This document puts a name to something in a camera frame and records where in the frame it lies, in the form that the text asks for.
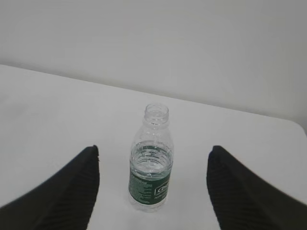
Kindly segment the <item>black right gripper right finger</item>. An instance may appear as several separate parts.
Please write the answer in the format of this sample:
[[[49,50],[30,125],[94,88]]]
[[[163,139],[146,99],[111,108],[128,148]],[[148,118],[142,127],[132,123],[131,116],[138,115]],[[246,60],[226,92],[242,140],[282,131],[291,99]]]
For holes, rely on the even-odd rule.
[[[305,230],[307,206],[275,188],[221,146],[208,156],[206,183],[222,230]]]

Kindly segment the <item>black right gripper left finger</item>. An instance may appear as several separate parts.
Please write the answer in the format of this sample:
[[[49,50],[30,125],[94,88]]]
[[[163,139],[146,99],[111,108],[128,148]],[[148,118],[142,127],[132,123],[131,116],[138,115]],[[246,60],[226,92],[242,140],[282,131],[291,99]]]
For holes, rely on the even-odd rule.
[[[85,230],[99,190],[99,151],[86,147],[42,184],[0,208],[2,230]]]

